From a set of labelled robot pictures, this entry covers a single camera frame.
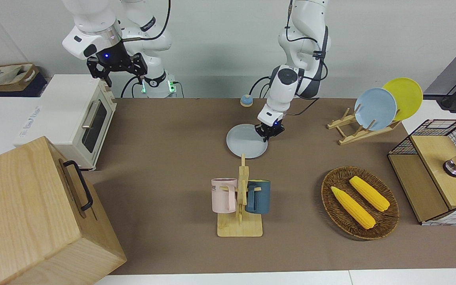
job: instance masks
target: corn cob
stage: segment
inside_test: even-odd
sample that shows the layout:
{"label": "corn cob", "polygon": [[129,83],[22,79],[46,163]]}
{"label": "corn cob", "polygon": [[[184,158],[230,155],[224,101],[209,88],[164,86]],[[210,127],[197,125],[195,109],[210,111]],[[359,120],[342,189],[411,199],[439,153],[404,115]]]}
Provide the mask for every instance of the corn cob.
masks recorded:
{"label": "corn cob", "polygon": [[390,202],[362,178],[354,176],[350,179],[350,184],[378,211],[383,212],[390,207]]}
{"label": "corn cob", "polygon": [[376,220],[367,211],[360,206],[348,193],[332,186],[333,195],[342,207],[366,230],[372,229]]}

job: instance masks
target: dark blue mug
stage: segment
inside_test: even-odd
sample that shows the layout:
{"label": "dark blue mug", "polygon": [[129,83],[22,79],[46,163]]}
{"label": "dark blue mug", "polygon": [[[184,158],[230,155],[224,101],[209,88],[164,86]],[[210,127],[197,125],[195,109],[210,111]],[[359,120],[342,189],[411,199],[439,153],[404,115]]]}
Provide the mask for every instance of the dark blue mug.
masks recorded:
{"label": "dark blue mug", "polygon": [[266,214],[270,211],[270,181],[250,179],[247,183],[248,213]]}

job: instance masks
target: mug handle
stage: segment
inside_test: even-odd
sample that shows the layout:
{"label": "mug handle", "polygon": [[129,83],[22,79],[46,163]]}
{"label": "mug handle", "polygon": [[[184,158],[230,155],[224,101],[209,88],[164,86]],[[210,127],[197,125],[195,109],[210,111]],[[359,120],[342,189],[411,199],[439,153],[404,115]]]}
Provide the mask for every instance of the mug handle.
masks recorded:
{"label": "mug handle", "polygon": [[228,211],[235,211],[235,187],[233,185],[226,185],[228,187]]}
{"label": "mug handle", "polygon": [[251,212],[255,211],[255,185],[247,186],[247,209]]}

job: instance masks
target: white wall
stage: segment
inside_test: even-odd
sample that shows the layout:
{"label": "white wall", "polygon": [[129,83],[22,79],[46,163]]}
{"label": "white wall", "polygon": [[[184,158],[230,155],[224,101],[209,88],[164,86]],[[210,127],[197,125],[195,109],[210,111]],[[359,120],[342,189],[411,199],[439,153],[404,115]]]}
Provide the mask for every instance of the white wall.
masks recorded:
{"label": "white wall", "polygon": [[[165,0],[150,0],[158,21]],[[174,42],[162,53],[167,70],[190,97],[238,97],[285,61],[277,34],[287,0],[173,0]],[[121,21],[120,3],[112,1]],[[456,56],[456,1],[331,0],[326,15],[332,48],[325,97],[357,97],[398,77],[425,90]],[[73,26],[60,0],[0,0],[0,63],[27,59],[48,74],[87,73],[62,38]],[[114,91],[127,74],[115,74]]]}

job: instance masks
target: brown table mat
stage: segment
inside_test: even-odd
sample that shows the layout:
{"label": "brown table mat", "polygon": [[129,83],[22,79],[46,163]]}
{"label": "brown table mat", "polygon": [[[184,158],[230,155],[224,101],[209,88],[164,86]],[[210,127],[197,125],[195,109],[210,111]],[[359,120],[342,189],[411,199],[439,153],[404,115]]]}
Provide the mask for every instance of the brown table mat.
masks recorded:
{"label": "brown table mat", "polygon": [[[320,99],[286,117],[286,131],[247,160],[252,179],[272,181],[271,211],[260,238],[216,236],[210,179],[237,177],[240,159],[226,146],[237,124],[258,123],[264,104],[238,99],[121,99],[98,161],[85,173],[127,255],[113,274],[199,274],[347,269],[454,268],[456,226],[420,226],[387,153],[392,132],[339,146],[325,124],[352,99]],[[290,112],[308,101],[294,100]],[[345,133],[355,127],[343,127]],[[322,209],[321,182],[338,166],[358,166],[393,190],[400,222],[386,238],[354,241]]]}

